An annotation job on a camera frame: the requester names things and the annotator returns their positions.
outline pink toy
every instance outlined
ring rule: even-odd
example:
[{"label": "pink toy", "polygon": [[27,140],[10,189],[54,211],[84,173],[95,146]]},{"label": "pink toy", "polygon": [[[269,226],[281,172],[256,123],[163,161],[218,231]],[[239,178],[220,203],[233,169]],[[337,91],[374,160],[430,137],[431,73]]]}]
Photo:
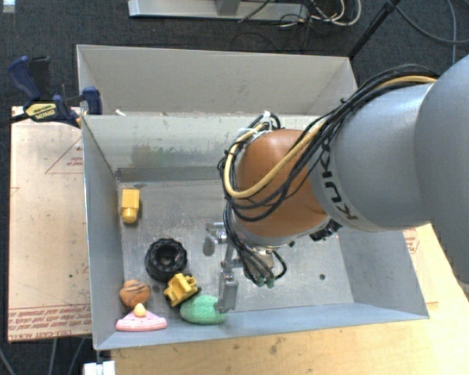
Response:
[{"label": "pink toy", "polygon": [[145,316],[136,316],[134,312],[126,315],[116,322],[116,330],[125,332],[141,332],[144,330],[157,330],[166,327],[166,320],[146,310]]}]

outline yellow block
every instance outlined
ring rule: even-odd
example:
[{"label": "yellow block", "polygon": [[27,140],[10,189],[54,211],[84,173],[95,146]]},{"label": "yellow block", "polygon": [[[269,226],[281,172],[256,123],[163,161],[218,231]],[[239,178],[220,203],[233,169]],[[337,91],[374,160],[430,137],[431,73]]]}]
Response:
[{"label": "yellow block", "polygon": [[125,223],[134,223],[138,218],[139,189],[122,190],[122,219]]},{"label": "yellow block", "polygon": [[182,273],[174,275],[168,285],[169,287],[163,291],[163,294],[168,297],[172,307],[190,298],[198,291],[195,277],[185,277]]}]

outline blue clamp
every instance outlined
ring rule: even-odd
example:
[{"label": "blue clamp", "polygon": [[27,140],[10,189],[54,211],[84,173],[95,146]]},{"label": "blue clamp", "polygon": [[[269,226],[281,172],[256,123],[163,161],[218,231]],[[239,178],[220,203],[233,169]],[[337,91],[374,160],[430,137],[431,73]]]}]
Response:
[{"label": "blue clamp", "polygon": [[[24,112],[36,122],[56,121],[79,127],[77,119],[80,116],[66,105],[60,95],[50,97],[48,93],[47,69],[49,62],[49,57],[35,59],[30,62],[28,57],[23,55],[9,65],[7,72],[10,80],[16,88],[26,93],[28,97],[28,101],[23,107]],[[35,68],[35,77],[31,74],[32,65]],[[89,114],[102,114],[101,97],[95,87],[86,87],[81,95],[66,100],[66,102],[82,101],[87,102]]]}]

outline wooden board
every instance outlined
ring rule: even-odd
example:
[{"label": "wooden board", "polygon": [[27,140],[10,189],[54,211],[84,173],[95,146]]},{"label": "wooden board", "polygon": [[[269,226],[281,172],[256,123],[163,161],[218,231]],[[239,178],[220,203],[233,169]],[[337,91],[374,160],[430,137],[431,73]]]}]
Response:
[{"label": "wooden board", "polygon": [[11,140],[8,340],[90,334],[81,131],[24,121]]},{"label": "wooden board", "polygon": [[428,320],[115,350],[116,373],[468,375],[469,303],[432,228],[416,236]]}]

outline yellow cable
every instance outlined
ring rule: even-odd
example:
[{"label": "yellow cable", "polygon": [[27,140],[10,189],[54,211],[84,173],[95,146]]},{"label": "yellow cable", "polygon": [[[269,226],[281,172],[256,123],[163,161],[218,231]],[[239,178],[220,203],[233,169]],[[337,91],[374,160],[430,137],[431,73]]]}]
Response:
[{"label": "yellow cable", "polygon": [[421,75],[407,75],[405,77],[387,80],[383,84],[379,84],[375,89],[390,86],[392,84],[397,84],[399,82],[417,82],[419,84],[433,84],[434,82],[436,82],[436,79],[431,77],[423,77]]},{"label": "yellow cable", "polygon": [[[226,166],[224,167],[224,187],[226,188],[226,192],[232,197],[232,198],[248,198],[250,196],[253,196],[255,193],[259,192],[262,188],[267,186],[273,179],[276,177],[276,175],[281,171],[281,169],[291,160],[293,159],[297,153],[299,153],[301,150],[304,149],[304,147],[313,139],[318,131],[320,130],[321,126],[323,125],[325,119],[322,119],[309,133],[307,133],[303,139],[294,146],[292,150],[290,150],[281,161],[276,164],[273,169],[266,174],[266,176],[261,179],[259,182],[254,184],[252,187],[245,191],[236,191],[233,189],[231,186],[230,178],[231,178],[231,162],[233,161],[233,154],[236,150],[236,145],[231,146],[231,149],[228,153],[227,159],[226,159]],[[249,137],[253,135],[254,132],[250,133],[248,137],[245,137],[247,134],[242,135],[237,142],[240,141],[245,141]]]}]

